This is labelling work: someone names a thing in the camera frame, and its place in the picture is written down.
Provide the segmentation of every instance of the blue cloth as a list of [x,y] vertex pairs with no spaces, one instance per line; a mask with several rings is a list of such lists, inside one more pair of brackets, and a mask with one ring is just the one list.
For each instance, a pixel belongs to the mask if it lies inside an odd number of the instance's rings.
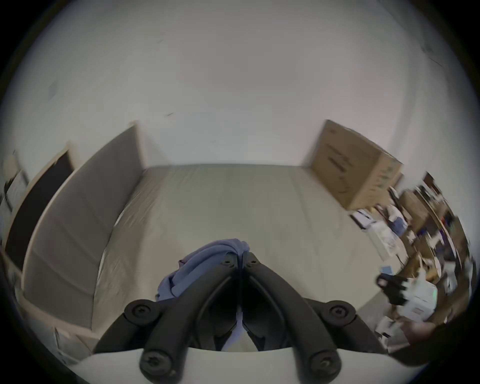
[[[220,264],[229,252],[236,254],[238,265],[242,265],[243,253],[249,250],[248,244],[238,239],[213,241],[197,249],[179,261],[177,271],[162,280],[158,286],[156,300],[161,301],[180,296],[191,283],[215,265]],[[245,332],[242,326],[242,315],[241,311],[237,313],[237,326],[223,346],[223,350],[228,349]]]

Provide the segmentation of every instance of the black plastic bracket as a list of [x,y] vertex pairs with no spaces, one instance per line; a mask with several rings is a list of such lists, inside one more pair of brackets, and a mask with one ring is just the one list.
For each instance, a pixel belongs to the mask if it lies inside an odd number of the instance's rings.
[[293,347],[302,381],[327,383],[341,369],[337,348],[385,350],[344,301],[304,299],[246,252],[235,254],[192,283],[179,297],[136,300],[110,326],[95,353],[143,348],[140,370],[153,383],[177,383],[188,347],[222,350],[243,312],[243,327],[259,351]]
[[190,285],[160,318],[140,358],[140,370],[153,383],[177,383],[183,374],[193,328],[224,288],[238,276],[237,256],[210,269]]
[[296,352],[300,377],[316,383],[332,381],[339,374],[342,363],[332,337],[312,307],[284,279],[261,264],[253,253],[243,255],[243,264],[244,287],[253,286],[259,290],[285,322],[289,341]]

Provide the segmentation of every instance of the brown cardboard box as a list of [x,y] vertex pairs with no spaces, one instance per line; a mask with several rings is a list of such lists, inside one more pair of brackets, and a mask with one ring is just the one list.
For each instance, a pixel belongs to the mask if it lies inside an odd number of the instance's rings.
[[312,170],[347,210],[378,203],[402,167],[393,156],[361,134],[327,120]]
[[412,191],[403,191],[400,196],[400,204],[412,216],[411,227],[414,233],[417,233],[429,218],[427,208]]

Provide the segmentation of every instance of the screw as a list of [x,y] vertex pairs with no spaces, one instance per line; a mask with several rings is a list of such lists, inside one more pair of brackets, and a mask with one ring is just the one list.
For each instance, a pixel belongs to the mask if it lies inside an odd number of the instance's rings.
[[344,307],[335,306],[330,310],[330,313],[335,317],[346,317],[348,311]]
[[170,372],[172,360],[163,352],[149,351],[142,355],[140,368],[151,375],[163,376]]
[[150,313],[150,308],[147,305],[140,304],[132,312],[135,317],[144,317]]
[[315,375],[333,375],[339,368],[338,364],[335,364],[331,353],[328,352],[319,352],[310,359],[310,369]]

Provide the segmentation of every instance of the gray partition panel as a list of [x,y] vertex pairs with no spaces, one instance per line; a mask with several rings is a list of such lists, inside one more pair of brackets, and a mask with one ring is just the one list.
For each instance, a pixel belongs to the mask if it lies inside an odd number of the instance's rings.
[[131,127],[66,181],[31,239],[24,267],[27,300],[61,320],[91,328],[100,260],[142,171]]

